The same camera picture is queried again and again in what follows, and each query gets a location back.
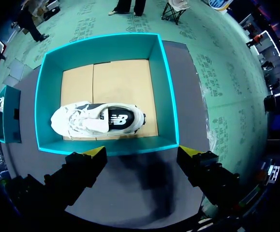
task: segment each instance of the white sneaker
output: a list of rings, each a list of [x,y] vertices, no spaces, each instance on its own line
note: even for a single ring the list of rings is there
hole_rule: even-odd
[[[117,11],[110,11],[109,12],[109,15],[115,15],[115,14],[117,14]]]
[[[3,113],[4,97],[0,98],[0,112]]]
[[[136,133],[145,124],[145,114],[135,105],[82,101],[60,107],[51,122],[62,136],[103,137]]]

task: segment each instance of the gray platform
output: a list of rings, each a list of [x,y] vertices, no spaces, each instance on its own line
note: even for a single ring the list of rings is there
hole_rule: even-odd
[[[180,144],[209,150],[206,109],[199,77],[186,45],[163,42],[172,75]],[[65,163],[64,155],[38,151],[34,128],[34,98],[40,67],[15,88],[21,90],[21,144],[2,144],[11,177],[31,174],[44,182]],[[159,228],[198,212],[203,194],[193,188],[176,163],[177,149],[150,154],[108,157],[93,188],[84,190],[67,211],[80,218],[125,228]]]

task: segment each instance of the folding chair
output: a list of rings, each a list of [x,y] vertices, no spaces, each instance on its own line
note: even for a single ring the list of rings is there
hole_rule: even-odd
[[[189,8],[190,6],[188,5],[188,0],[168,0],[161,19],[169,20],[169,18],[172,17],[175,21],[175,24],[177,25],[181,15]]]

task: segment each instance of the teal container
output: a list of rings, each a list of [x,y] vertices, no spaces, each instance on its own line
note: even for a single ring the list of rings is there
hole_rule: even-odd
[[[20,90],[5,86],[0,92],[4,97],[3,113],[0,112],[0,142],[20,143],[19,100]]]
[[[159,136],[66,141],[51,128],[50,118],[60,108],[62,74],[85,65],[128,59],[148,59]],[[35,131],[40,151],[69,155],[105,146],[108,156],[129,155],[178,147],[177,109],[164,47],[158,34],[124,33],[91,37],[45,54],[35,95]]]

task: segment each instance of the teal floor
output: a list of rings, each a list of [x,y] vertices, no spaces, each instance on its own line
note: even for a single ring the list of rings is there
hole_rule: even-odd
[[[60,2],[61,11],[38,27],[41,33],[50,35],[46,41],[36,43],[30,34],[20,32],[8,44],[7,60],[0,64],[0,90],[6,67],[14,58],[36,68],[45,52],[79,39],[118,32],[159,33],[163,40],[187,45],[207,104],[211,149],[225,168],[246,179],[266,141],[263,99],[268,91],[260,63],[246,47],[248,38],[233,18],[200,0],[189,1],[191,8],[178,26],[161,20],[166,0],[148,0],[142,17],[108,16],[117,0]]]

